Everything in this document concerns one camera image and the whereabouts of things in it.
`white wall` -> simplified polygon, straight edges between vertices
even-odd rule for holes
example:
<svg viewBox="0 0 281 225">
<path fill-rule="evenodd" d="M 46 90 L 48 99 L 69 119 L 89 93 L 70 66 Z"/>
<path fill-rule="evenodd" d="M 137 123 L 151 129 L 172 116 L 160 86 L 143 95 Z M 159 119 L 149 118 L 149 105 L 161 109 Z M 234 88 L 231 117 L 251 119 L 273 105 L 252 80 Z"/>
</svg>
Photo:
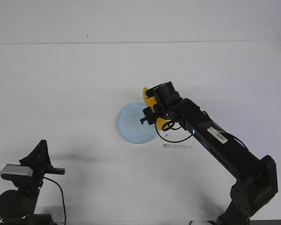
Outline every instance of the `white wall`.
<svg viewBox="0 0 281 225">
<path fill-rule="evenodd" d="M 0 1 L 0 44 L 281 40 L 281 0 Z"/>
</svg>

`cable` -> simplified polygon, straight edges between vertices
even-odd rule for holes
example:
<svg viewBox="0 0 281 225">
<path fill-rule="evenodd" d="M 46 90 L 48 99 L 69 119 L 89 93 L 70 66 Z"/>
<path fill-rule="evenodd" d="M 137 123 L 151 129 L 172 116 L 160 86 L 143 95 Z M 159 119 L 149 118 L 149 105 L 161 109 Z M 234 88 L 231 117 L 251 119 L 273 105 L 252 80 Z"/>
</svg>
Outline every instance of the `cable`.
<svg viewBox="0 0 281 225">
<path fill-rule="evenodd" d="M 232 134 L 229 134 L 229 135 L 231 135 L 231 137 L 233 137 L 235 140 L 237 140 L 245 149 L 249 150 L 248 147 L 240 139 L 238 139 L 237 137 L 235 137 Z"/>
<path fill-rule="evenodd" d="M 179 130 L 181 127 L 178 127 L 178 128 L 171 128 L 171 130 Z"/>
<path fill-rule="evenodd" d="M 224 134 L 230 135 L 235 140 L 237 140 L 245 149 L 249 150 L 248 147 L 238 137 L 235 137 L 233 134 L 230 134 L 230 133 L 228 133 L 226 131 L 221 131 L 221 130 L 217 130 L 217 131 L 220 132 L 220 133 L 224 133 Z"/>
<path fill-rule="evenodd" d="M 64 214 L 65 214 L 65 222 L 64 222 L 64 225 L 66 225 L 66 222 L 67 222 L 67 214 L 66 214 L 66 206 L 65 206 L 64 193 L 63 193 L 63 191 L 62 191 L 62 188 L 61 188 L 61 186 L 60 186 L 56 181 L 51 180 L 51 179 L 49 179 L 49 178 L 47 178 L 47 177 L 43 177 L 43 178 L 46 179 L 46 180 L 49 180 L 49 181 L 53 182 L 54 184 L 56 184 L 56 185 L 60 188 L 61 197 L 62 197 L 62 205 L 63 205 L 63 208 L 64 208 Z"/>
<path fill-rule="evenodd" d="M 161 139 L 163 139 L 164 141 L 166 141 L 166 142 L 170 142 L 170 143 L 179 143 L 179 142 L 184 142 L 184 141 L 186 141 L 187 139 L 189 139 L 189 138 L 192 136 L 192 135 L 190 135 L 190 136 L 188 136 L 187 138 L 185 138 L 185 139 L 183 139 L 183 140 L 181 140 L 181 141 L 169 141 L 169 140 L 167 140 L 167 139 L 163 138 L 163 137 L 160 135 L 160 133 L 158 132 L 158 129 L 157 129 L 157 125 L 156 125 L 156 123 L 154 123 L 154 125 L 155 125 L 155 130 L 156 130 L 156 132 L 157 132 L 158 136 L 159 136 Z"/>
<path fill-rule="evenodd" d="M 166 122 L 165 124 L 163 124 L 161 129 L 163 130 L 163 132 L 168 131 L 168 130 L 171 130 L 174 127 L 174 125 L 175 125 L 175 122 L 170 120 L 170 121 Z"/>
</svg>

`light blue plate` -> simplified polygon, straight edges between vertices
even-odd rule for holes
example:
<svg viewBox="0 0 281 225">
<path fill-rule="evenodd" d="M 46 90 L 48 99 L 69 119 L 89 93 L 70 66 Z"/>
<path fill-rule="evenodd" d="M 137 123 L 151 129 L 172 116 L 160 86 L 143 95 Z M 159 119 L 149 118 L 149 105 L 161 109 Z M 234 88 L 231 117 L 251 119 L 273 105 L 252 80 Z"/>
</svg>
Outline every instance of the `light blue plate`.
<svg viewBox="0 0 281 225">
<path fill-rule="evenodd" d="M 132 103 L 126 105 L 118 115 L 117 128 L 119 134 L 127 141 L 134 144 L 143 144 L 151 141 L 157 133 L 154 125 L 147 122 L 141 124 L 144 117 L 145 103 Z"/>
</svg>

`white table surface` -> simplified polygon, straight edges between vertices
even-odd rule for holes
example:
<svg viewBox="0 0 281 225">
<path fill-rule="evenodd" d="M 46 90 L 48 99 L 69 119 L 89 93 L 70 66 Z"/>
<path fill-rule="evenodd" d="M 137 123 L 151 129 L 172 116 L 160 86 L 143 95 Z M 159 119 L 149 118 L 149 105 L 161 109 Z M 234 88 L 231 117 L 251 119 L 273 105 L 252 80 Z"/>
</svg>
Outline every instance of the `white table surface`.
<svg viewBox="0 0 281 225">
<path fill-rule="evenodd" d="M 216 219 L 235 181 L 196 140 L 164 148 L 117 134 L 121 108 L 167 81 L 258 158 L 275 159 L 279 193 L 253 219 L 281 219 L 281 41 L 0 45 L 0 170 L 46 139 L 52 165 L 66 169 L 48 177 L 64 189 L 68 221 Z M 12 188 L 0 178 L 0 194 Z M 48 181 L 36 213 L 63 220 Z"/>
</svg>

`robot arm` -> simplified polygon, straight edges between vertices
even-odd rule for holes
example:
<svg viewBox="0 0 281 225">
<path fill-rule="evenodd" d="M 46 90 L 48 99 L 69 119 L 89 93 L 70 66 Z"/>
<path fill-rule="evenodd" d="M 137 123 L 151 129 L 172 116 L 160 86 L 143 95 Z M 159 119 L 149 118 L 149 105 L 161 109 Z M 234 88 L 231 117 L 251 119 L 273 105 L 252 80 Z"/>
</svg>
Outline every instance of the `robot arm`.
<svg viewBox="0 0 281 225">
<path fill-rule="evenodd" d="M 194 102 L 181 98 L 171 82 L 146 91 L 146 97 L 154 97 L 154 111 L 143 110 L 141 122 L 156 123 L 158 117 L 178 122 L 190 132 L 235 178 L 231 203 L 218 217 L 217 225 L 245 225 L 262 206 L 278 192 L 275 161 L 266 155 L 256 158 L 236 137 L 217 125 Z"/>
</svg>

